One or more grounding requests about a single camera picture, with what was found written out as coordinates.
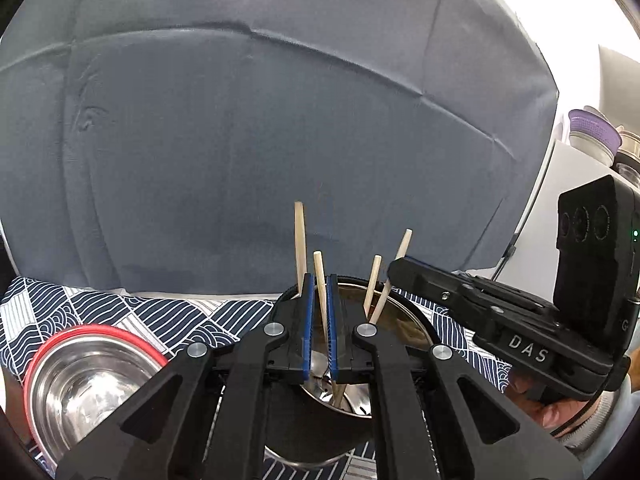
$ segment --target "white bowl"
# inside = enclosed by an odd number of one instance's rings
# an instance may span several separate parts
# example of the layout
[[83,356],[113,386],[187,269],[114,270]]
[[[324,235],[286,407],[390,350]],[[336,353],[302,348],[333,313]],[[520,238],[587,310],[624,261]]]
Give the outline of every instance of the white bowl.
[[582,132],[570,132],[569,144],[576,150],[580,150],[581,152],[592,156],[608,168],[613,165],[613,153],[611,153],[611,150],[598,139],[594,139]]

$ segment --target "black camera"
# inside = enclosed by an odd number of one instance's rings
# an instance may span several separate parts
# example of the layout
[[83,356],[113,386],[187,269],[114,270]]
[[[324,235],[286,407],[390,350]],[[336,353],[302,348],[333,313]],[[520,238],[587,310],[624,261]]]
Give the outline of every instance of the black camera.
[[388,269],[394,286],[446,306],[474,342],[558,396],[617,390],[638,320],[640,195],[604,176],[558,200],[560,251],[553,304],[522,290],[452,274],[410,256]]

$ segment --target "screw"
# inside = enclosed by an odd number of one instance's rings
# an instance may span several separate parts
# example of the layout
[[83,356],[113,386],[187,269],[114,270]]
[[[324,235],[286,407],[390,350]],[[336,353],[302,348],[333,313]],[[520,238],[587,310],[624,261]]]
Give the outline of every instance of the screw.
[[207,353],[207,345],[204,343],[191,343],[187,346],[187,354],[189,357],[198,358]]
[[371,337],[378,333],[378,329],[371,323],[362,323],[356,327],[356,332],[362,337]]
[[440,361],[451,359],[451,356],[453,355],[453,351],[447,345],[436,345],[431,349],[431,353],[433,353],[433,356]]
[[264,333],[270,336],[277,336],[284,332],[282,323],[267,323],[264,326]]

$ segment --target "person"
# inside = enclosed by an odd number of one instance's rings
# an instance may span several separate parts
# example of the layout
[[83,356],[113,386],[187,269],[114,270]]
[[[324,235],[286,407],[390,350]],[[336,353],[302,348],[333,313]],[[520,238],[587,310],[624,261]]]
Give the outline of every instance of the person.
[[[579,420],[556,436],[580,460],[585,478],[589,478],[614,449],[640,406],[640,324],[636,325],[627,354],[631,366],[620,389],[601,394]],[[512,368],[504,393],[546,430],[563,425],[586,405],[575,399],[561,399],[546,406],[534,402],[527,399],[527,391],[533,384],[530,377]]]

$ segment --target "blue and white tablecloth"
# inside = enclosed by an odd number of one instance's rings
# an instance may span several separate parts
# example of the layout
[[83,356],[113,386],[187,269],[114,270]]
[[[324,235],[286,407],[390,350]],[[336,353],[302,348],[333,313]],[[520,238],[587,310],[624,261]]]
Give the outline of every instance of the blue and white tablecloth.
[[[472,343],[472,333],[447,316],[447,309],[406,294],[429,318],[442,341],[459,351],[497,388],[507,385],[510,366]],[[171,300],[121,296],[15,278],[0,304],[0,362],[24,378],[38,347],[56,332],[78,324],[101,323],[128,330],[149,341],[167,358],[194,341],[213,347],[237,341],[263,322],[269,300]],[[33,455],[44,464],[36,447]],[[335,464],[296,471],[271,459],[264,480],[362,480],[375,478],[375,450],[362,444]]]

